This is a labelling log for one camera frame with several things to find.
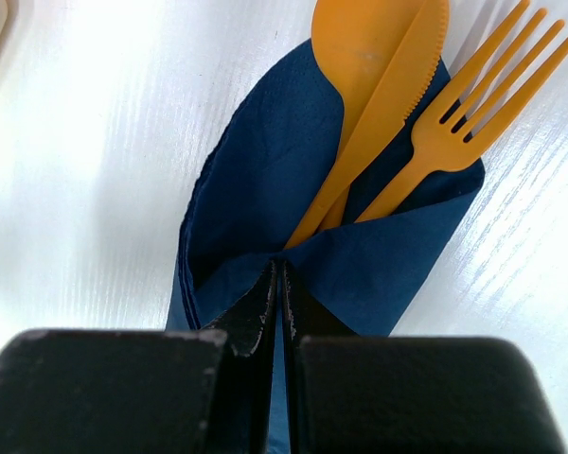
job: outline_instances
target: blue napkin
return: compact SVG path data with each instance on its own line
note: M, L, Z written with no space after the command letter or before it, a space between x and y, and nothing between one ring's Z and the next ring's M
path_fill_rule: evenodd
M181 226L180 288L173 291L168 329L209 323L279 256L350 328L388 335L482 186L482 163L430 175L391 217L350 222L408 163L412 126L449 80L440 63L406 127L353 184L346 225L282 252L334 164L343 103L309 42L276 64L241 103L196 183ZM273 452L287 449L283 376L276 351L272 407L280 430L271 434Z

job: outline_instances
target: fork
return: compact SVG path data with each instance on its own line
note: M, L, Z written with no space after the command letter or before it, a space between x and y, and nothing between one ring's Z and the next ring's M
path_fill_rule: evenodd
M473 84L488 60L515 28L529 6L530 0L522 0L429 105L413 127L412 143L415 152L410 163L383 189L381 194L356 219L356 222L391 215L406 197L435 171L457 172L473 165L509 127L532 96L549 79L568 55L568 38L496 112L483 129L475 135L471 134L471 131L496 108L499 100L506 95L530 64L563 29L563 21L555 22L492 92L484 104L466 119L471 107L509 65L513 56L533 35L546 16L547 10L539 9L509 45L506 52L471 91L465 102L456 110L454 109L459 97Z

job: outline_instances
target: white tabletop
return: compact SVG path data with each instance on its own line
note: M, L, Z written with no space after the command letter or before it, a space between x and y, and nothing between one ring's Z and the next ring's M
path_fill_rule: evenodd
M260 76L309 37L314 2L8 0L0 348L37 326L164 326L204 158ZM568 0L534 3L568 19ZM453 73L513 4L452 1ZM568 444L568 61L486 164L396 334L516 342Z

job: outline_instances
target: fork tine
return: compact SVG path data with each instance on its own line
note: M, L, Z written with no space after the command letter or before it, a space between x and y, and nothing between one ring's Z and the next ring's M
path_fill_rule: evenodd
M458 131L461 138L466 137L475 126L490 112L496 103L505 93L509 91L511 86L520 78L520 76L528 69L533 61L542 53L542 51L554 40L564 27L564 21L555 22L549 30L542 36L538 43L530 49L530 52L520 61L520 63L509 73L503 82L494 90L492 95L484 102L482 106L467 120L467 123Z
M547 59L545 63L530 77L517 93L490 119L486 126L471 139L470 143L476 149L489 148L501 133L509 127L520 114L526 104L532 99L551 74L558 68L568 55L568 38Z
M446 85L441 94L432 102L433 109L440 111L442 116L449 111L453 106L452 99L457 100L465 89L477 78L487 61L503 43L505 37L520 21L529 6L530 0L521 0L520 3L518 3L475 54L473 54L473 57L465 63L465 66L463 66L458 74Z
M537 29L539 24L547 15L547 9L541 8L539 9L530 22L524 27L522 32L517 36L513 43L509 46L509 48L505 51L503 56L492 66L492 68L488 71L488 73L484 76L482 81L478 84L475 89L473 89L470 95L467 97L465 102L453 113L453 115L447 120L447 123L455 126L465 114L469 111L469 109L477 102L477 100L482 96L488 87L492 84L492 82L497 78L499 74L505 69L505 67L509 64L511 59L518 51L522 48L526 41L532 36L534 31Z

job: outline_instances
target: fork head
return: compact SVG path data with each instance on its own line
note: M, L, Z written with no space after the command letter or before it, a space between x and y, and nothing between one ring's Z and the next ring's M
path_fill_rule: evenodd
M513 31L529 6L530 0L522 0L509 13L419 118L413 128L412 140L415 150L429 150L429 154L423 156L422 159L437 159L438 167L441 170L451 172L460 171L471 166L508 128L568 55L567 38L515 95L497 110L499 102L504 98L512 85L559 35L564 27L563 21L555 22L527 52L525 57L515 67L510 69L513 57L524 47L547 14L546 9L539 9L509 45L508 49L492 64L483 79L467 96L467 99L463 103L458 101L459 97L481 74L492 55L501 47L503 41ZM510 69L510 72L503 82L493 90L475 113L466 117L470 109L488 90L494 80L506 69ZM471 132L474 128L488 114L493 112L496 113L486 126L475 135L472 135Z

